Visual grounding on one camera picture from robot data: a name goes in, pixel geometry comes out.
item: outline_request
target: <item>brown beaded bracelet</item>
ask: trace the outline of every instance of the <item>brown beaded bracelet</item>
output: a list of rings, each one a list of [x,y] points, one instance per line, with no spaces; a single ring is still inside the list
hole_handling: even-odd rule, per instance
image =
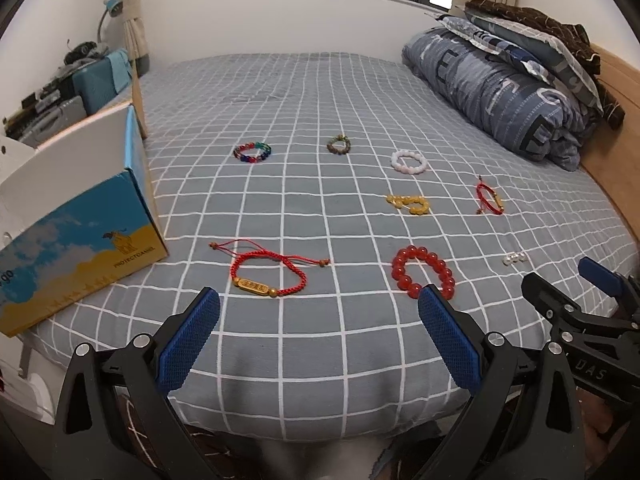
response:
[[[344,142],[344,148],[336,148],[334,146],[334,142]],[[334,155],[346,155],[351,150],[351,141],[346,135],[340,134],[329,140],[326,144],[326,148]]]

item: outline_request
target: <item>gold bar charm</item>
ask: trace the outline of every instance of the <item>gold bar charm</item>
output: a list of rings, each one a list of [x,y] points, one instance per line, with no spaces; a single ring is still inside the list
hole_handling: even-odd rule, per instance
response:
[[[269,294],[269,287],[267,285],[264,285],[263,283],[252,282],[251,280],[246,280],[244,278],[234,279],[234,285],[237,288],[240,288],[247,292],[258,294],[259,296],[268,296]]]

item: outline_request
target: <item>cartoon animal logo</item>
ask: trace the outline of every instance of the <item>cartoon animal logo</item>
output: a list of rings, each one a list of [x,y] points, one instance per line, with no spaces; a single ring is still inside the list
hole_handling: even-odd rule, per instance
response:
[[[120,231],[111,231],[102,235],[102,238],[109,238],[113,246],[122,254],[131,254],[136,248],[133,246],[131,237]]]

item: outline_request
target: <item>blue textured pad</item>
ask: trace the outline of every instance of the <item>blue textured pad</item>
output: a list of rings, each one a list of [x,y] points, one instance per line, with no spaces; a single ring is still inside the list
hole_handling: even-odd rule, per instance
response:
[[[430,288],[425,287],[420,293],[418,314],[453,380],[475,395],[482,383],[478,352]]]
[[[220,317],[220,298],[209,290],[194,307],[158,359],[156,386],[165,395],[184,384]]]
[[[615,298],[622,295],[620,277],[591,258],[585,256],[580,260],[578,273],[585,280],[597,286],[607,296]]]

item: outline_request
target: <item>blue quilt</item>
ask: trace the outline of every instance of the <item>blue quilt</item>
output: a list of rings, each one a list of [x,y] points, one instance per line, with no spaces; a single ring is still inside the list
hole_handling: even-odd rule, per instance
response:
[[[402,51],[415,75],[508,150],[545,157],[568,171],[596,126],[593,113],[564,92],[473,46],[446,28],[412,38]]]

